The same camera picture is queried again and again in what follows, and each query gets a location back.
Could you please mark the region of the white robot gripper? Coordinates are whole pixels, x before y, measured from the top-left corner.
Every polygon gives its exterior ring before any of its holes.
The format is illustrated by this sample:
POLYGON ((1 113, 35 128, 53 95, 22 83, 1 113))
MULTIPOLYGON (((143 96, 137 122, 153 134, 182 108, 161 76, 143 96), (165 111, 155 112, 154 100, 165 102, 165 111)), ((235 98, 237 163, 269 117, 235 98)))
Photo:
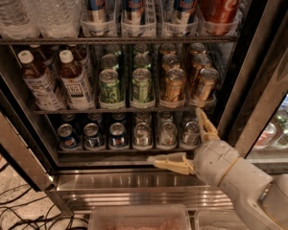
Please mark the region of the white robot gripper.
POLYGON ((204 183, 217 186, 240 155, 227 142, 219 140, 216 127, 199 107, 196 108, 196 117, 204 144, 196 149, 194 163, 185 152, 149 156, 147 161, 159 169, 184 175, 195 174, 204 183))

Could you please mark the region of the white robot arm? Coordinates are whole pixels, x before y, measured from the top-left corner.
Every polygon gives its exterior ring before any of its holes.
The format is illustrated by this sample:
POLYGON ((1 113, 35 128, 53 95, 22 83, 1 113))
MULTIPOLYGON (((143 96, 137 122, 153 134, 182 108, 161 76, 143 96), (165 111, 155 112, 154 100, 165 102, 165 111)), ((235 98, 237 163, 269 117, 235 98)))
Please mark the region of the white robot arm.
POLYGON ((271 176, 221 140, 206 114, 196 109, 202 143, 189 160, 184 152, 150 156, 157 168, 192 174, 231 200, 236 215, 251 230, 288 230, 288 173, 271 176))

